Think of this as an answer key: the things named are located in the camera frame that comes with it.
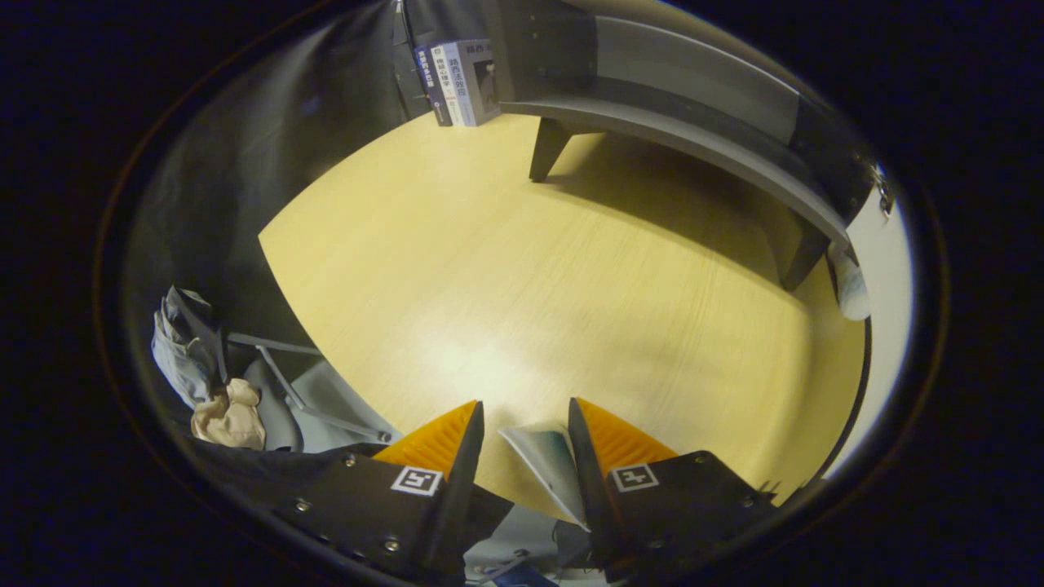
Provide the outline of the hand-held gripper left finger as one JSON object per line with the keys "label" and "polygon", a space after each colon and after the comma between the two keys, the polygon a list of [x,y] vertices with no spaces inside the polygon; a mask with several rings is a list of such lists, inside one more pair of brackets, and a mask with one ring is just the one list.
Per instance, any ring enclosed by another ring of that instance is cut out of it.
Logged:
{"label": "hand-held gripper left finger", "polygon": [[477,542],[484,404],[467,401],[381,447],[345,447],[272,513],[376,584],[462,584]]}

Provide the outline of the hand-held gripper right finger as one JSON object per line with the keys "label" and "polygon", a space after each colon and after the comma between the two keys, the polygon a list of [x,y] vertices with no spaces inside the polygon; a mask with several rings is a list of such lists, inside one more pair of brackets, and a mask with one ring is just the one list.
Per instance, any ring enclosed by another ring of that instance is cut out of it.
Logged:
{"label": "hand-held gripper right finger", "polygon": [[675,582],[776,513],[711,451],[679,453],[588,400],[570,400],[567,431],[593,564],[612,582]]}

